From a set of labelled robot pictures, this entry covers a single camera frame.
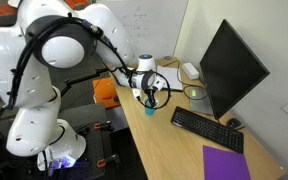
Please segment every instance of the orange object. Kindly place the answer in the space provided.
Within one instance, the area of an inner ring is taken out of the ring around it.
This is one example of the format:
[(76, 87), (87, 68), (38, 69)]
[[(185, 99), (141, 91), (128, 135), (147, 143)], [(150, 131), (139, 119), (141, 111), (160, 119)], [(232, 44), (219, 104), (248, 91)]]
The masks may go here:
[(0, 26), (12, 26), (16, 22), (16, 10), (8, 4), (0, 5)]
[(93, 80), (94, 101), (102, 102), (106, 109), (121, 106), (111, 77)]
[(88, 6), (88, 2), (86, 0), (65, 0), (65, 2), (70, 6), (71, 9), (74, 10), (82, 10)]

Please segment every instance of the computer mouse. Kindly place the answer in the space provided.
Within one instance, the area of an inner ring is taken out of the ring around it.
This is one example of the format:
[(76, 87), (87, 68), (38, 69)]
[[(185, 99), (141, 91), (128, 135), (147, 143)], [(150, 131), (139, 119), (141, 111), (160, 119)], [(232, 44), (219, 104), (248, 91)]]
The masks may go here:
[(237, 128), (241, 125), (242, 123), (236, 119), (236, 118), (231, 118), (230, 120), (227, 121), (226, 126), (231, 127), (231, 128)]

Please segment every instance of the wooden desk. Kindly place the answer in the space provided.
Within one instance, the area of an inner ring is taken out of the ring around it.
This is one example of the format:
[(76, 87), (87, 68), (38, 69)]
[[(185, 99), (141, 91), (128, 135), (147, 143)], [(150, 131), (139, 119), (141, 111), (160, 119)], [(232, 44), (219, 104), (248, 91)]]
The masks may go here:
[[(176, 59), (157, 63), (164, 65), (173, 60)], [(192, 82), (184, 73), (182, 80)], [(166, 107), (156, 110), (153, 116), (147, 116), (144, 107), (133, 98), (130, 88), (116, 86), (116, 91), (149, 179), (204, 179), (203, 145), (230, 151), (170, 123), (176, 106), (189, 109), (189, 99), (183, 93), (172, 92)], [(226, 114), (220, 121), (225, 123), (229, 118), (230, 115)], [(285, 173), (283, 168), (245, 128), (242, 132), (251, 179), (276, 180), (281, 177)]]

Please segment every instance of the whiteboard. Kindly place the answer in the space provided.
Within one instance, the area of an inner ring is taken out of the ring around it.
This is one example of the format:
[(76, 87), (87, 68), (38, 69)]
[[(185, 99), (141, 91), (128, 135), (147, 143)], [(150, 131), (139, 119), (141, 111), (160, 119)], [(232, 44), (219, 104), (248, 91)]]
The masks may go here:
[(109, 7), (130, 35), (136, 58), (173, 56), (188, 0), (97, 0)]

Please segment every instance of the monitor stand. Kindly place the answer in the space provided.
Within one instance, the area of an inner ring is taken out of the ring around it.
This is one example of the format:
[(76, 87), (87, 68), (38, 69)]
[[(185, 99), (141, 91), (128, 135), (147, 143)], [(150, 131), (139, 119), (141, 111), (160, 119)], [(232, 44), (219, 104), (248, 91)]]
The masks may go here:
[(203, 114), (209, 114), (213, 115), (213, 110), (211, 106), (211, 102), (209, 100), (209, 97), (205, 97), (201, 100), (193, 100), (193, 99), (199, 99), (204, 97), (207, 94), (206, 91), (201, 90), (198, 87), (191, 87), (190, 88), (190, 110), (203, 113)]

